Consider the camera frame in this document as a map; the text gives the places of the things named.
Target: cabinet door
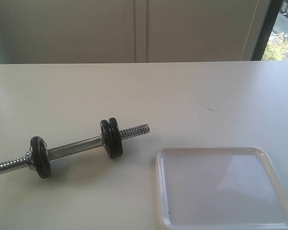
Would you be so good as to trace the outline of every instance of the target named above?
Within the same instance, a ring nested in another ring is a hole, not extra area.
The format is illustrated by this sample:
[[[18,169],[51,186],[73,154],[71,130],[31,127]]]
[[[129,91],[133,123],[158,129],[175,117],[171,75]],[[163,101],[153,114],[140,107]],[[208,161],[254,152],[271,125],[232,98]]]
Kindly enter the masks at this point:
[[[132,0],[0,1],[0,63],[134,62]]]
[[[136,0],[137,60],[250,60],[269,2]],[[141,36],[143,25],[147,35],[145,41]]]

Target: white table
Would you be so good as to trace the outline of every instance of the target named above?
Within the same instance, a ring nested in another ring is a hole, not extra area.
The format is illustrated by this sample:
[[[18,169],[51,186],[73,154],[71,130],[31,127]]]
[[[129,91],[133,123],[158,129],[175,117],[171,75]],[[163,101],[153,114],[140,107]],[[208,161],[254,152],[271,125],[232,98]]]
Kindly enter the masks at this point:
[[[112,116],[151,133],[114,161],[98,148],[49,179],[0,175],[0,230],[159,229],[155,156],[169,147],[260,147],[288,194],[286,63],[0,65],[0,161],[35,135],[49,148],[99,135]]]

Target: metal bar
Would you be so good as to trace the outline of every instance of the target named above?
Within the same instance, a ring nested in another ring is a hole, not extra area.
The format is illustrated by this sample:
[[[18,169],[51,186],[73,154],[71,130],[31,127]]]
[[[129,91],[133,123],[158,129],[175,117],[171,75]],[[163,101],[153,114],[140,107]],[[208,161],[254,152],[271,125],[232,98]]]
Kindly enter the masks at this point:
[[[81,140],[72,144],[63,145],[53,149],[48,149],[48,159],[50,161],[66,157],[78,152],[101,147],[103,144],[102,136]]]

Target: plastic tray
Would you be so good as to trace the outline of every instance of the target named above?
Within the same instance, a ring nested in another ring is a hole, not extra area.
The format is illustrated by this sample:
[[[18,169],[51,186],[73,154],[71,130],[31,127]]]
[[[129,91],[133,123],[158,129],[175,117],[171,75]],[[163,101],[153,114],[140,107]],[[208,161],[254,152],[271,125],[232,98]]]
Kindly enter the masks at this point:
[[[164,149],[156,170],[167,229],[288,229],[288,198],[261,149]]]

